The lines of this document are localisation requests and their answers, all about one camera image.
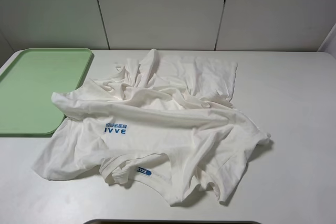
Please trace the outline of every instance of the green tray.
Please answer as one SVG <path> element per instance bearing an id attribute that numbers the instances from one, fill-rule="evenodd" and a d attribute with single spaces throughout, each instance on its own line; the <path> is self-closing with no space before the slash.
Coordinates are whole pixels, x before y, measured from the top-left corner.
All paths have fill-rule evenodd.
<path id="1" fill-rule="evenodd" d="M 78 88 L 93 54 L 86 48 L 27 49 L 0 76 L 0 135 L 48 135 L 64 115 L 53 92 Z"/>

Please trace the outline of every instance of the white wall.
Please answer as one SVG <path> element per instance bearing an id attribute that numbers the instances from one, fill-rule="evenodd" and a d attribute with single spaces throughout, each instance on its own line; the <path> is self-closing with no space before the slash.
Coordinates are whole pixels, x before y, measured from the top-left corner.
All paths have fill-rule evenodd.
<path id="1" fill-rule="evenodd" d="M 108 49 L 97 0 L 0 0 L 0 28 L 16 51 Z"/>
<path id="2" fill-rule="evenodd" d="M 316 51 L 336 0 L 227 0 L 217 50 Z"/>
<path id="3" fill-rule="evenodd" d="M 331 29 L 330 33 L 326 37 L 325 41 L 321 45 L 319 51 L 327 52 L 334 56 L 336 59 L 336 24 Z"/>
<path id="4" fill-rule="evenodd" d="M 224 0 L 99 0 L 111 49 L 214 50 Z"/>

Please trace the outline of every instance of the blue printed logo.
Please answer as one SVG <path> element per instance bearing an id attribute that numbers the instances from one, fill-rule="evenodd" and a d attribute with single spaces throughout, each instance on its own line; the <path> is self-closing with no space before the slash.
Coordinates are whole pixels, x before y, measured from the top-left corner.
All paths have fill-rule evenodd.
<path id="1" fill-rule="evenodd" d="M 105 131 L 104 132 L 109 132 L 109 133 L 121 133 L 121 134 L 126 134 L 126 124 L 118 124 L 118 123 L 107 123 L 105 126 Z"/>
<path id="2" fill-rule="evenodd" d="M 144 169 L 144 168 L 141 168 L 141 167 L 138 167 L 138 169 L 136 169 L 135 171 L 138 172 L 138 173 L 142 173 L 144 175 L 147 175 L 147 176 L 152 175 L 152 172 L 150 170 L 147 170 L 147 169 Z"/>

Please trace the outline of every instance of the white t-shirt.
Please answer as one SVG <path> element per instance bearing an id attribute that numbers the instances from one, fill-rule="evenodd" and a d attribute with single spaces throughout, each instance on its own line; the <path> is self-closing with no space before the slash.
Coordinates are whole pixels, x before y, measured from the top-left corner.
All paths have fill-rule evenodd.
<path id="1" fill-rule="evenodd" d="M 142 182 L 170 205 L 208 185 L 225 201 L 256 144 L 269 138 L 229 102 L 236 68 L 153 49 L 107 80 L 54 93 L 67 118 L 33 169 L 66 180 L 100 165 L 106 183 Z"/>

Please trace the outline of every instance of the white table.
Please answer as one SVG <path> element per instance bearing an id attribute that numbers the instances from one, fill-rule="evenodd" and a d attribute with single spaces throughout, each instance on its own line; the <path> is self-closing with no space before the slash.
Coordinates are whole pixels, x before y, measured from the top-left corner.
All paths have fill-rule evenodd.
<path id="1" fill-rule="evenodd" d="M 147 51 L 93 51 L 87 78 Z M 84 223 L 91 219 L 253 220 L 262 224 L 335 223 L 336 60 L 322 52 L 160 51 L 238 62 L 232 103 L 274 144 L 258 148 L 228 206 L 212 191 L 170 207 L 153 189 L 105 184 L 97 170 L 56 182 L 31 165 L 48 138 L 0 137 L 0 222 Z M 6 66 L 17 56 L 15 53 Z"/>

